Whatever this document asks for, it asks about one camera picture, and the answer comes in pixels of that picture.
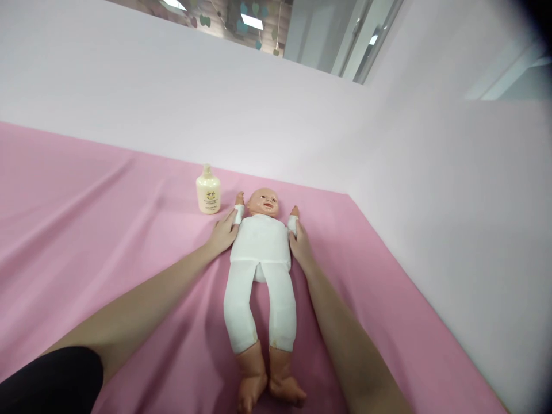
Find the bottle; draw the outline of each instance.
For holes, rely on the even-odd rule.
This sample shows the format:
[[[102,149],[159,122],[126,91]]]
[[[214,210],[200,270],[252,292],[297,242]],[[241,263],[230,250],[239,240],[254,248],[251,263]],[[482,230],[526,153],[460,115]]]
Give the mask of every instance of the bottle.
[[[203,164],[203,174],[195,181],[200,210],[205,214],[215,214],[220,210],[220,180],[211,172],[209,164]]]

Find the pink fabric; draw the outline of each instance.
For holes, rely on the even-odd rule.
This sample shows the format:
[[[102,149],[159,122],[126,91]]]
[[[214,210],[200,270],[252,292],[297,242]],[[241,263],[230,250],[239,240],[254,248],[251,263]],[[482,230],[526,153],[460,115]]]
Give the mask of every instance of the pink fabric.
[[[418,413],[503,413],[424,297],[344,194],[214,167],[224,210],[239,190],[294,204],[321,265],[373,338]],[[99,308],[206,240],[196,164],[0,124],[0,380]],[[239,373],[224,325],[229,254],[104,388],[95,413],[234,413]],[[294,263],[293,368],[303,413],[345,413],[304,276]],[[266,352],[269,297],[251,308]],[[299,412],[265,394],[255,413]]]

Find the ceiling light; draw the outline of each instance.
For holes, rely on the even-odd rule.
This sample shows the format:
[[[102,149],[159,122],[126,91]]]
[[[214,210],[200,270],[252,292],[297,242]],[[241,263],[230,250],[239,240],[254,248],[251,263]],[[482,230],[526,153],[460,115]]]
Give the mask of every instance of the ceiling light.
[[[255,17],[251,17],[243,13],[241,14],[241,18],[246,25],[254,27],[255,29],[264,30],[262,20],[256,19]]]
[[[166,4],[168,4],[169,6],[175,7],[176,9],[181,9],[181,10],[186,11],[184,6],[182,6],[178,0],[163,0],[163,1]]]

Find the hand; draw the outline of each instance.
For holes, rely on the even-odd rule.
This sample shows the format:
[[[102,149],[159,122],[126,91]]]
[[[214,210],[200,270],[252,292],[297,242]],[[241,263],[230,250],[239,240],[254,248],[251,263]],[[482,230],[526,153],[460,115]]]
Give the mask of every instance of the hand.
[[[228,214],[214,225],[211,237],[205,244],[215,255],[220,255],[236,240],[239,225],[233,224],[237,210],[232,209]]]
[[[236,196],[236,205],[243,205],[243,191],[240,191]]]
[[[316,260],[312,255],[311,244],[309,236],[307,236],[305,229],[296,221],[297,225],[297,238],[295,238],[292,231],[289,232],[289,247],[292,250],[293,257],[299,262],[299,265],[306,271],[308,267],[316,265]]]

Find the white wall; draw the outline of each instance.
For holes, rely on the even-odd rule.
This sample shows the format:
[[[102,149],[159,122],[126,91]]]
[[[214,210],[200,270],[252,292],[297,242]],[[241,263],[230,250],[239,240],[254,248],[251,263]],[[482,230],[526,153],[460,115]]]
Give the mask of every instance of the white wall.
[[[2,0],[0,39],[0,121],[346,190],[358,85],[104,0]]]
[[[363,88],[103,0],[3,0],[0,121],[348,191],[499,396],[533,412],[550,108],[462,98],[524,29],[504,10],[405,0]]]
[[[367,85],[377,138],[357,141],[351,196],[506,405],[535,413],[552,357],[550,106],[463,99],[523,31],[503,2],[406,1]]]

